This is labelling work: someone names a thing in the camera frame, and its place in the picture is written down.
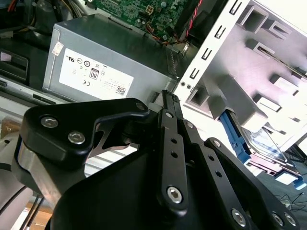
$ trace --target metal frame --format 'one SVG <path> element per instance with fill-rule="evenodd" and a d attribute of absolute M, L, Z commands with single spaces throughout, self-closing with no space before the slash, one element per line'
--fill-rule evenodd
<path fill-rule="evenodd" d="M 207 38 L 174 90 L 174 94 L 179 97 L 182 104 L 189 98 L 193 88 L 203 76 L 248 3 L 249 0 L 229 0 L 225 5 Z"/>
<path fill-rule="evenodd" d="M 17 83 L 0 75 L 0 89 L 4 92 L 12 92 L 22 99 L 36 102 L 38 104 L 65 104 L 67 101 L 55 97 L 49 93 L 34 90 L 30 87 Z"/>

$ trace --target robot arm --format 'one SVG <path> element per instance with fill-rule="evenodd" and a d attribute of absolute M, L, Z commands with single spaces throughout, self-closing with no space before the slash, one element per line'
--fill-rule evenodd
<path fill-rule="evenodd" d="M 136 99 L 40 106 L 24 115 L 12 170 L 54 208 L 49 228 L 283 229 L 295 216 L 217 139 L 205 142 L 163 91 Z M 138 151 L 85 178 L 95 153 Z"/>

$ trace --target yellow wire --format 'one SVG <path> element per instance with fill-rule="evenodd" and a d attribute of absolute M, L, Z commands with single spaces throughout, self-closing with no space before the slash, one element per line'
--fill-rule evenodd
<path fill-rule="evenodd" d="M 61 0 L 61 1 L 62 1 L 62 2 L 64 3 L 64 5 L 68 8 L 68 10 L 70 11 L 71 15 L 73 16 L 71 7 L 70 7 L 69 5 L 67 5 L 67 3 L 64 2 L 64 0 Z"/>
<path fill-rule="evenodd" d="M 33 16 L 33 19 L 31 21 L 30 25 L 33 26 L 34 22 L 35 22 L 35 15 Z M 19 30 L 18 32 L 25 32 L 25 31 L 28 31 L 28 30 L 29 30 L 28 28 L 24 28 L 24 29 Z"/>

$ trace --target green circuit board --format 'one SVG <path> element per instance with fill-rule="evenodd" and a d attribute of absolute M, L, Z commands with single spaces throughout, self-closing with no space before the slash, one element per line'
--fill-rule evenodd
<path fill-rule="evenodd" d="M 146 32 L 150 22 L 154 33 L 163 37 L 174 28 L 188 0 L 94 0 L 92 4 L 116 18 Z"/>

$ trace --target white sticker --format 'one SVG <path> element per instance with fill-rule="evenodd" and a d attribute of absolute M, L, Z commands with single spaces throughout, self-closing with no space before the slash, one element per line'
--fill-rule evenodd
<path fill-rule="evenodd" d="M 54 46 L 52 53 L 56 56 L 58 56 L 60 54 L 60 52 L 62 51 L 64 45 L 61 42 L 57 42 L 56 45 Z"/>
<path fill-rule="evenodd" d="M 65 49 L 59 82 L 102 100 L 125 98 L 133 77 Z"/>

